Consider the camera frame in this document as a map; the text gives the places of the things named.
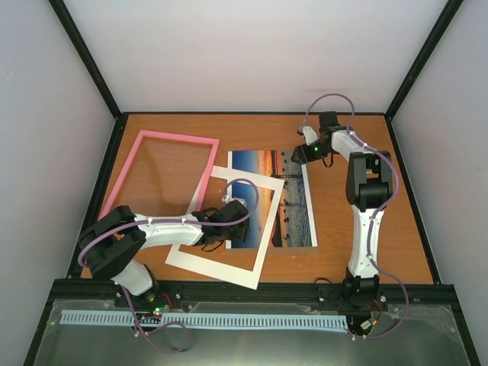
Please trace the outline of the white mat board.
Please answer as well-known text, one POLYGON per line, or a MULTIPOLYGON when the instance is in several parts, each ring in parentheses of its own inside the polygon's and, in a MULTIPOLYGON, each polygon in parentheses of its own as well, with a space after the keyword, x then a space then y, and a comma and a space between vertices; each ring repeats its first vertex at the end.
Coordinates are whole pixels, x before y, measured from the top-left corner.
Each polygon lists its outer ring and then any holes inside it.
POLYGON ((262 266, 265 261, 268 243, 271 238, 271 232, 275 222, 275 215, 278 211, 278 204, 281 198, 284 181, 278 178, 219 167, 216 165, 213 167, 210 176, 213 178, 223 179, 228 182, 234 179, 244 178, 250 180, 258 188, 264 188, 274 192, 268 211, 268 217, 265 224, 262 226, 262 239, 256 254, 253 270, 250 271, 220 262, 215 262, 210 259, 202 258, 186 252, 180 252, 180 246, 178 245, 173 245, 171 247, 165 263, 176 268, 192 271, 200 275, 205 275, 210 278, 255 290, 258 287, 259 279, 262 273, 262 266))

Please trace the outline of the pink photo frame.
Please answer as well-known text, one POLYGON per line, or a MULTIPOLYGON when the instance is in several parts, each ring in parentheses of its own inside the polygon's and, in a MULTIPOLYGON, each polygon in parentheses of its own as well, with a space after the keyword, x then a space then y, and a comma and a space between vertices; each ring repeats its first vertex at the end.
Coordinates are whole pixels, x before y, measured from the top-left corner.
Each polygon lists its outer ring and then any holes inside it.
POLYGON ((190 135, 183 135, 177 133, 166 133, 162 131, 154 131, 154 130, 140 130, 136 136, 136 139, 129 151, 129 154, 120 170, 120 173, 114 183, 114 187, 111 193, 108 195, 108 199, 103 206, 99 217, 105 217, 112 209, 112 206, 122 188, 122 184, 124 183, 125 178, 127 177, 130 167, 132 166, 136 154, 143 142, 144 138, 154 138, 159 140, 171 140, 171 141, 178 141, 184 143, 193 143, 193 144, 203 144, 209 145, 210 154, 207 160, 207 165, 205 170, 201 176, 201 180, 197 186, 197 189, 194 193, 193 198, 191 199, 191 203, 188 207, 188 211, 190 210, 198 210, 201 209, 204 194, 208 186, 208 182, 210 179, 210 173, 213 170, 214 161, 217 155, 218 146, 220 143, 219 139, 209 138, 209 137, 202 137, 202 136, 190 136, 190 135))

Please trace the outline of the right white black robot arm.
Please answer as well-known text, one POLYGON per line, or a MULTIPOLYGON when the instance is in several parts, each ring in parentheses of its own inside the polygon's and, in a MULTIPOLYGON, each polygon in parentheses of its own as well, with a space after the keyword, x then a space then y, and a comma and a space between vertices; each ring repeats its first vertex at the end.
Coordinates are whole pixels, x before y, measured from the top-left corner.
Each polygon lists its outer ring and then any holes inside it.
POLYGON ((348 163, 345 182, 347 202, 353 212, 352 256, 342 281, 342 301, 358 308, 378 298, 377 251, 386 203, 393 196, 393 170, 387 151, 377 151, 341 126, 334 111, 319 116, 319 130, 303 124, 297 133, 305 143, 296 147, 291 160, 300 165, 340 155, 348 163))

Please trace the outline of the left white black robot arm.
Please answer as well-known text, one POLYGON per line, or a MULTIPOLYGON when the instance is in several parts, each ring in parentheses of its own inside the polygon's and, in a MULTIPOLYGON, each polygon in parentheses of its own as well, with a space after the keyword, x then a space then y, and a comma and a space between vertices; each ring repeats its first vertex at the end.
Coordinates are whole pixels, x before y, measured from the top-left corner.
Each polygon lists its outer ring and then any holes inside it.
POLYGON ((140 251, 172 245, 200 246, 204 251, 215 243, 245 239, 252 213, 238 200, 181 217, 146 217, 122 205, 80 235, 78 262, 95 280, 111 280, 140 306, 150 307, 159 289, 152 271, 135 260, 140 251))

